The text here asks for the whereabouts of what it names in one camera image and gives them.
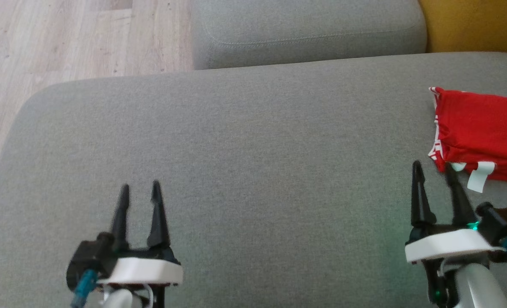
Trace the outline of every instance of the glowing green light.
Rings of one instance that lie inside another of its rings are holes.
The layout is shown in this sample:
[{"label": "glowing green light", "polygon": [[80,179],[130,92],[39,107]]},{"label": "glowing green light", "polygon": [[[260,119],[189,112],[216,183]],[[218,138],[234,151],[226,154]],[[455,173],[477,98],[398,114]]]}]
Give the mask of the glowing green light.
[{"label": "glowing green light", "polygon": [[480,222],[472,222],[470,224],[466,224],[466,226],[472,230],[478,230],[478,224],[480,224]]}]

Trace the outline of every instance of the mustard yellow fabric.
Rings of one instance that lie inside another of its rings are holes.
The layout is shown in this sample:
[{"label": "mustard yellow fabric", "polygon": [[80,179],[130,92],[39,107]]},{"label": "mustard yellow fabric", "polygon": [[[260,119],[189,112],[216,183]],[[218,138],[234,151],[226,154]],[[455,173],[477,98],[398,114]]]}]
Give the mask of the mustard yellow fabric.
[{"label": "mustard yellow fabric", "polygon": [[419,0],[428,52],[507,52],[507,0]]}]

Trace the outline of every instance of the red cloth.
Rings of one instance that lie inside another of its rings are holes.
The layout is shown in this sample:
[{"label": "red cloth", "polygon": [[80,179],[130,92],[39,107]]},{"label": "red cloth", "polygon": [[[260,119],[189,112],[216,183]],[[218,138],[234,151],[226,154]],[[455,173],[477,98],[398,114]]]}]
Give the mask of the red cloth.
[{"label": "red cloth", "polygon": [[443,172],[445,162],[494,162],[488,179],[507,181],[507,98],[430,88],[436,100],[436,138],[429,156]]}]

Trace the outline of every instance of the gray fabric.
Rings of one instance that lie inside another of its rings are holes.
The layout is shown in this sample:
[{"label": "gray fabric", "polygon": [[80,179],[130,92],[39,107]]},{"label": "gray fabric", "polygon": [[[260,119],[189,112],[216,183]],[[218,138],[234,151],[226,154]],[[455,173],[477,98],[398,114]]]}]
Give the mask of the gray fabric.
[{"label": "gray fabric", "polygon": [[[404,259],[410,168],[440,222],[429,86],[507,96],[507,54],[386,56],[64,83],[0,159],[0,307],[66,306],[64,270],[130,183],[144,246],[160,179],[185,283],[168,307],[429,307]],[[507,207],[490,181],[474,204]],[[507,265],[494,266],[507,292]]]},{"label": "gray fabric", "polygon": [[194,0],[195,69],[423,53],[417,0]]}]

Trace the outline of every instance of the light wood plank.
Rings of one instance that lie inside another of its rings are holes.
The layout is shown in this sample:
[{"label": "light wood plank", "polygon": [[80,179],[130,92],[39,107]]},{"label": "light wood plank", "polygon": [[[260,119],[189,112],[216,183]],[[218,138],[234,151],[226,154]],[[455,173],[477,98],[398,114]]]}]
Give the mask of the light wood plank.
[{"label": "light wood plank", "polygon": [[0,1],[0,153],[46,86],[192,70],[190,20],[189,0]]}]

